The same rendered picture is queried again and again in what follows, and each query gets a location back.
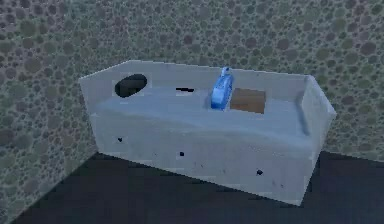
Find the brown box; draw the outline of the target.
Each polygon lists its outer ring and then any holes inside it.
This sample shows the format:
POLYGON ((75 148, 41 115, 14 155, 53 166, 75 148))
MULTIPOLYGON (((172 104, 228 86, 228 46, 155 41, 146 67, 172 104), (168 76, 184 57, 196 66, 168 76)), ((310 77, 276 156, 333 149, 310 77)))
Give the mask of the brown box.
POLYGON ((230 108, 234 110, 263 114, 266 94, 264 91, 236 88, 230 100, 230 108))

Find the blue bottle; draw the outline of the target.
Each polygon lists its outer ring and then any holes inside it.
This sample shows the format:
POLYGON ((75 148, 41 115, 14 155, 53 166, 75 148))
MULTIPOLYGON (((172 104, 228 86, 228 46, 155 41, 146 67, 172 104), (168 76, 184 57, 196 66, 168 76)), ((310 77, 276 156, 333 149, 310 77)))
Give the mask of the blue bottle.
POLYGON ((224 110, 227 107, 232 93, 234 77, 229 67, 223 67, 221 74, 216 80, 211 93, 211 108, 224 110))

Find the white chest of drawers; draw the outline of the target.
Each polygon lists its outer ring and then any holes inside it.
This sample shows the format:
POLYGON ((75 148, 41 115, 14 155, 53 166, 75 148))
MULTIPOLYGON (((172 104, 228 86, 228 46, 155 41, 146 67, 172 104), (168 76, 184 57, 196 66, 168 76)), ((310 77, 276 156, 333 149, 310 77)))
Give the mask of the white chest of drawers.
POLYGON ((236 88, 264 91, 263 114, 210 106, 222 68, 129 60, 83 76, 103 154, 298 205, 336 111, 311 75, 233 69, 236 88), (121 98, 115 84, 143 74, 121 98), (193 88, 194 92, 175 88, 193 88))

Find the black oval object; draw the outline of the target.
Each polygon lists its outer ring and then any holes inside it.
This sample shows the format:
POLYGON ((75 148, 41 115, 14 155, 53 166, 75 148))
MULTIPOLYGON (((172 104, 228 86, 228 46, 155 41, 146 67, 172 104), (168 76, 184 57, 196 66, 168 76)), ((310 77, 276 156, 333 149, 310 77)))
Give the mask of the black oval object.
POLYGON ((141 91, 147 85, 147 78, 143 74, 127 76, 115 84, 115 93, 121 97, 130 97, 141 91))

